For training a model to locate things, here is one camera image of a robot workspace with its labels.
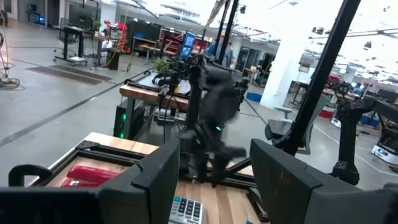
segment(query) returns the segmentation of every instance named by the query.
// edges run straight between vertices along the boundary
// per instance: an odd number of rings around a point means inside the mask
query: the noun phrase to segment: gray floor
[[[25,90],[0,91],[0,185],[7,184],[7,174],[15,165],[49,166],[90,132],[112,134],[115,106],[121,101],[118,83],[148,68],[143,59],[133,58],[130,72],[122,72],[130,60],[125,56],[121,58],[119,71],[96,72],[111,77],[111,81],[82,85],[26,70],[54,65],[53,49],[62,46],[54,30],[11,21],[6,35],[10,63],[15,65],[9,75],[19,78]],[[86,51],[90,53],[91,44],[87,45]],[[262,90],[251,87],[250,91]],[[264,128],[268,119],[282,117],[278,111],[244,101],[240,114],[228,125],[226,142],[249,149],[252,138],[266,140]],[[159,128],[152,128],[151,132],[156,141],[162,139]],[[339,129],[329,125],[326,119],[317,118],[312,154],[297,157],[329,172],[337,160],[339,138]],[[397,174],[391,173],[383,161],[369,155],[376,141],[377,136],[357,138],[356,165],[361,174],[358,187],[362,189],[398,182]]]

